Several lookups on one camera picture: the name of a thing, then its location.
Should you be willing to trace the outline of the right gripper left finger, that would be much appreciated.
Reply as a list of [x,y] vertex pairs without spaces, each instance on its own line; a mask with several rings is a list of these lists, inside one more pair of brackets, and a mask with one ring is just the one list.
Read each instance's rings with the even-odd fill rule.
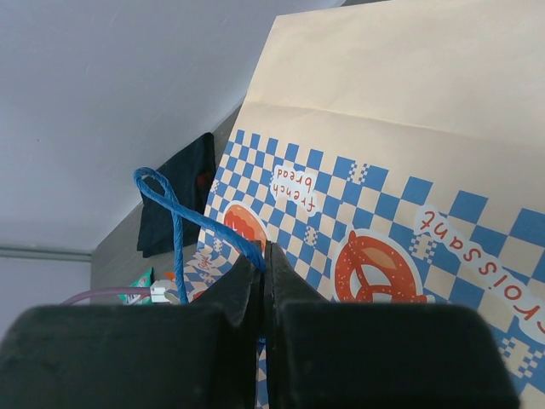
[[4,408],[252,408],[261,272],[244,256],[182,306],[42,306],[1,344]]

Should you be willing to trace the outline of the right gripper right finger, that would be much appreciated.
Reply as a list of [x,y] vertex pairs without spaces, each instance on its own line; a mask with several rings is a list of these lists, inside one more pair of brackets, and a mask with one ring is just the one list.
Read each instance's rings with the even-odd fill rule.
[[451,304],[329,302],[265,249],[272,408],[517,408],[486,323]]

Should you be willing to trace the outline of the checkered paper bag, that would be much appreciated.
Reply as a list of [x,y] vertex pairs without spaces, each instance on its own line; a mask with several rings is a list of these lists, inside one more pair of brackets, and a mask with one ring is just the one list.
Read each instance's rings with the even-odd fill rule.
[[385,1],[278,17],[227,141],[184,300],[250,242],[335,302],[488,323],[544,405],[544,4]]

